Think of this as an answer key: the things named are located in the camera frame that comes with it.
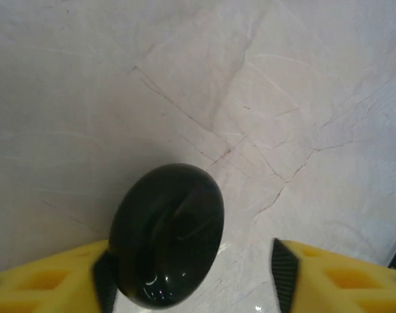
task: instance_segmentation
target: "rectangular cutout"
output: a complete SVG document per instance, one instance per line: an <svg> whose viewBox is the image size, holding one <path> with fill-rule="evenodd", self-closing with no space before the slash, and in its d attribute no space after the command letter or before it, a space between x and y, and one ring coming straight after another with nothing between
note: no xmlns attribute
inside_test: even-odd
<svg viewBox="0 0 396 313"><path fill-rule="evenodd" d="M341 289L373 289L381 287L367 272L357 269L328 269L326 274Z"/></svg>
<svg viewBox="0 0 396 313"><path fill-rule="evenodd" d="M18 288L19 290L53 290L58 287L70 271L51 270L41 271L27 279Z"/></svg>
<svg viewBox="0 0 396 313"><path fill-rule="evenodd" d="M358 305L365 313L396 313L396 300L363 300Z"/></svg>
<svg viewBox="0 0 396 313"><path fill-rule="evenodd" d="M0 313L33 313L38 302L4 302L0 303Z"/></svg>

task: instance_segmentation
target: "marble surface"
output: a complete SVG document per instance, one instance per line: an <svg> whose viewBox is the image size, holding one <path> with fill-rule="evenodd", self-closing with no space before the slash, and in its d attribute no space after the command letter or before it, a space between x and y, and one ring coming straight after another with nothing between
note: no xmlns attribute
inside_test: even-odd
<svg viewBox="0 0 396 313"><path fill-rule="evenodd" d="M272 237L386 264L396 0L0 0L0 271L106 238L169 162L226 204L213 268L169 312L277 312Z"/></svg>

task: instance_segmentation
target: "black wheel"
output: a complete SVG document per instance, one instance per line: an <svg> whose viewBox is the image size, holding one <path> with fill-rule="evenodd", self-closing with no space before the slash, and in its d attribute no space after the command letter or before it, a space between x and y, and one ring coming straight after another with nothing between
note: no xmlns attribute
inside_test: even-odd
<svg viewBox="0 0 396 313"><path fill-rule="evenodd" d="M170 164L149 172L128 191L112 224L118 288L148 308L180 303L209 272L223 228L222 195L205 171Z"/></svg>

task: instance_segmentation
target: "black strip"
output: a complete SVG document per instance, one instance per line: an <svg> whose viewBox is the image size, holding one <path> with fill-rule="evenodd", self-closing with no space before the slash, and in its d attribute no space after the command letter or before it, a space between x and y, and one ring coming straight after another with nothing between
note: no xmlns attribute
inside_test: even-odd
<svg viewBox="0 0 396 313"><path fill-rule="evenodd" d="M105 252L93 266L93 281L102 313L112 313L117 285L110 270L110 255Z"/></svg>
<svg viewBox="0 0 396 313"><path fill-rule="evenodd" d="M299 260L280 240L274 239L271 253L271 273L282 313L290 313L296 290Z"/></svg>

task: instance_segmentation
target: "caster wheel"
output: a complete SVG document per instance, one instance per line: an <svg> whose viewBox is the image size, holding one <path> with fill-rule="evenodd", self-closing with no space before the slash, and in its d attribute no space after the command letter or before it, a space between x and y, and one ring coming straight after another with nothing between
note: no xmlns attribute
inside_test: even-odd
<svg viewBox="0 0 396 313"><path fill-rule="evenodd" d="M112 224L118 288L147 308L180 303L209 272L223 228L222 195L205 171L170 164L149 172L128 191Z"/></svg>

